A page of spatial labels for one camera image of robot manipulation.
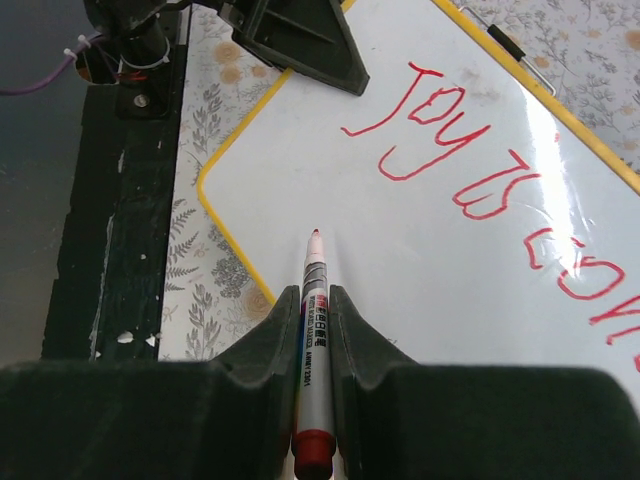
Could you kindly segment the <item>yellow framed whiteboard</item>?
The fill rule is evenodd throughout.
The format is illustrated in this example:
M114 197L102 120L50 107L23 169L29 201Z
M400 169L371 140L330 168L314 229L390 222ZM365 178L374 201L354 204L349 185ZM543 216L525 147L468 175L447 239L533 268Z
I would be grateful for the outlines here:
M639 387L639 179L447 1L353 1L360 96L284 73L199 196L268 296L307 240L422 363L574 365Z

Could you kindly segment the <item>red whiteboard marker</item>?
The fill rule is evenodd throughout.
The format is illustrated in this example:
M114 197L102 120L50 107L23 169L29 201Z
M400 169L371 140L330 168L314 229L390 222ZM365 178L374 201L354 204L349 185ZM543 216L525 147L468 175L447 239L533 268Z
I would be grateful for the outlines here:
M329 286L324 242L314 230L307 244L300 305L301 340L294 474L329 479L336 451L329 339Z

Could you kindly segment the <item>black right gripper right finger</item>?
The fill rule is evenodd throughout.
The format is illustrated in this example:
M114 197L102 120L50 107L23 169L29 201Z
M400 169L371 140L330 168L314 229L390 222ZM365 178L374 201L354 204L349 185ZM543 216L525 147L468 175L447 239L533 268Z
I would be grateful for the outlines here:
M330 290L337 446L350 479L635 479L639 420L595 369L422 365Z

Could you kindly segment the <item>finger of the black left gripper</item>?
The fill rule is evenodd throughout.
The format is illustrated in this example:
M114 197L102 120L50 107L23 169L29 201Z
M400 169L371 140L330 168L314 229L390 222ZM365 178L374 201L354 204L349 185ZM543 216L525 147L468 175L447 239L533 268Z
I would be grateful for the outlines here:
M360 96L369 74L340 1L232 1L232 39L264 63Z

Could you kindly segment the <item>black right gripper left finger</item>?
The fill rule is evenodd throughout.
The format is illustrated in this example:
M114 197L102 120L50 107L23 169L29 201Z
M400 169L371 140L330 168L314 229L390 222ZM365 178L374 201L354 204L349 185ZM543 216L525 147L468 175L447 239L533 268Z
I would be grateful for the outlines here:
M208 362L39 361L1 372L5 479L278 479L300 293Z

